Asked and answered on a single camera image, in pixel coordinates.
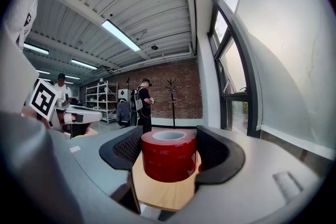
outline corrugated metal ceiling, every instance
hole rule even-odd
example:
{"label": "corrugated metal ceiling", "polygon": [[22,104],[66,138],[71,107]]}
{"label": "corrugated metal ceiling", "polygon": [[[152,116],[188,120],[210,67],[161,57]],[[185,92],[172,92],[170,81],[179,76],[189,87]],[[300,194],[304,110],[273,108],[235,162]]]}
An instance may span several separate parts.
{"label": "corrugated metal ceiling", "polygon": [[[148,59],[162,55],[189,52],[191,22],[187,0],[80,0],[104,19],[111,20],[147,54]],[[27,58],[36,68],[49,68],[67,72],[84,80],[94,75],[86,68],[74,66],[72,58],[99,67],[97,62],[105,60],[118,67],[144,61],[138,53],[119,42],[102,29],[76,13],[59,0],[39,0],[37,18],[27,41],[32,45],[49,49],[49,56],[27,52]],[[38,43],[36,34],[95,56],[98,61],[81,59],[73,54]]]}

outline fluorescent light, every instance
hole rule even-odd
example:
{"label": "fluorescent light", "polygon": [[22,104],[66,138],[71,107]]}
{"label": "fluorescent light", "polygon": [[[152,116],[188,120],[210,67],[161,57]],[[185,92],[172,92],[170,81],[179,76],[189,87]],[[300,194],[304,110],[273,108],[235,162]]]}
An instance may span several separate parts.
{"label": "fluorescent light", "polygon": [[43,50],[43,49],[37,48],[35,46],[29,45],[29,44],[26,44],[26,43],[23,43],[23,47],[26,48],[26,49],[37,51],[37,52],[39,52],[41,54],[46,54],[46,55],[49,54],[48,50]]}
{"label": "fluorescent light", "polygon": [[42,73],[42,74],[50,74],[49,72],[41,71],[41,70],[37,70],[37,69],[36,69],[36,71],[39,72],[39,73]]}
{"label": "fluorescent light", "polygon": [[66,78],[69,78],[69,79],[80,79],[80,78],[76,78],[76,77],[72,77],[72,76],[67,76],[65,75]]}
{"label": "fluorescent light", "polygon": [[93,70],[96,70],[96,69],[97,69],[97,67],[93,67],[93,66],[91,66],[91,65],[88,65],[88,64],[83,63],[83,62],[80,62],[80,61],[71,60],[71,62],[72,62],[72,63],[75,63],[75,64],[77,64],[77,65],[83,66],[83,67],[91,68],[91,69],[93,69]]}
{"label": "fluorescent light", "polygon": [[140,48],[128,36],[126,36],[120,29],[118,29],[109,20],[106,20],[101,26],[104,27],[108,32],[113,34],[121,42],[129,46],[132,50],[134,51],[140,50]]}

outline red tape roll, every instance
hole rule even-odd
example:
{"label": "red tape roll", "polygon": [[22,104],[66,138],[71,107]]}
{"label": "red tape roll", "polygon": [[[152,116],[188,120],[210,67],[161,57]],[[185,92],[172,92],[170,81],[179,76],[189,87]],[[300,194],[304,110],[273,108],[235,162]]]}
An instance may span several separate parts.
{"label": "red tape roll", "polygon": [[196,170],[196,133],[190,130],[157,130],[145,133],[142,159],[145,173],[161,182],[179,182]]}

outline black window frame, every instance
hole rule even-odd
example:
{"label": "black window frame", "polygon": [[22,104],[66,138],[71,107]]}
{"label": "black window frame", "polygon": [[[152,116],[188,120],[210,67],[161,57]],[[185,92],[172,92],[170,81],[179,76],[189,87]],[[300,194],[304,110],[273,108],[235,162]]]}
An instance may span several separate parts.
{"label": "black window frame", "polygon": [[[234,13],[227,6],[223,0],[212,0],[212,17],[208,33],[209,42],[214,55],[214,61],[217,72],[217,80],[219,87],[219,97],[220,97],[220,107],[221,107],[221,117],[220,117],[220,128],[221,129],[232,129],[232,102],[247,102],[248,103],[248,123],[247,123],[247,135],[255,138],[260,138],[260,130],[257,130],[258,125],[258,93],[255,73],[253,70],[252,61],[247,49],[247,44],[249,44],[246,33],[243,29],[239,28],[236,22],[233,20]],[[215,24],[217,20],[217,14],[220,13],[224,18],[227,25],[227,29],[224,33],[223,39],[218,44],[219,39],[215,31]],[[233,38],[237,46],[237,50],[241,59],[241,64],[243,66],[243,71],[246,81],[246,91],[239,93],[227,94],[223,93],[223,75],[219,70],[219,58],[223,51],[229,44],[230,39]],[[227,76],[224,75],[225,83],[227,82]]]}

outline man in black shirt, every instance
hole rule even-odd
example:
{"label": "man in black shirt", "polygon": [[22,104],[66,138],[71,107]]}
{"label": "man in black shirt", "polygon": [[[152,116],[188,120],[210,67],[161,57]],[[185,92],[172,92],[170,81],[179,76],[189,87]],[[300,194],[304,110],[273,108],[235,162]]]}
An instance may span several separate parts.
{"label": "man in black shirt", "polygon": [[140,119],[138,125],[143,126],[143,133],[152,131],[151,104],[154,104],[154,101],[149,96],[147,89],[151,85],[149,79],[143,79],[138,87],[138,93],[142,101],[142,109],[139,110]]}

